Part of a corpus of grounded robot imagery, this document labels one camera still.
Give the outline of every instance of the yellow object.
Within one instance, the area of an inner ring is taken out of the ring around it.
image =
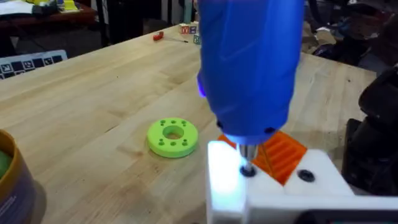
[[[72,11],[78,10],[73,0],[63,0],[63,10],[64,11]]]
[[[37,6],[39,6],[41,2],[49,2],[49,1],[50,1],[50,0],[26,0],[26,2],[35,4],[35,5],[37,5]]]

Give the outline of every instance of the red tool handle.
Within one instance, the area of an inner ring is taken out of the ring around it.
[[[154,35],[154,41],[158,41],[160,39],[162,39],[164,36],[164,32],[160,31],[158,34]]]

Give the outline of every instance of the cable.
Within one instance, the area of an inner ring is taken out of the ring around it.
[[[20,28],[18,25],[14,24],[12,22],[12,20],[8,17],[6,18],[6,20],[8,21],[8,23],[10,23],[11,26],[15,27],[18,32],[23,33],[24,37],[28,38],[32,43],[34,43],[36,46],[40,47],[43,51],[49,51],[47,50],[45,47],[43,47],[43,45],[39,44],[38,42],[36,42],[36,40],[34,40],[33,38],[30,37],[30,35],[24,31],[22,28]]]

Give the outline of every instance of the green object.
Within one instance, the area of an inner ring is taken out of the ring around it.
[[[179,158],[195,150],[198,130],[184,119],[164,118],[152,124],[147,140],[154,153],[167,158]]]
[[[0,151],[0,179],[6,174],[8,168],[11,165],[11,157],[4,152]]]

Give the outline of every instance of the toy block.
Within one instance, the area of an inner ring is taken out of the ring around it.
[[[190,26],[189,27],[189,34],[196,34],[198,27]]]
[[[200,38],[200,35],[199,35],[199,34],[195,34],[195,35],[193,36],[193,42],[194,42],[195,44],[197,44],[197,45],[200,45],[200,44],[201,44],[201,38]]]
[[[180,33],[181,34],[189,34],[189,25],[188,24],[180,24]]]

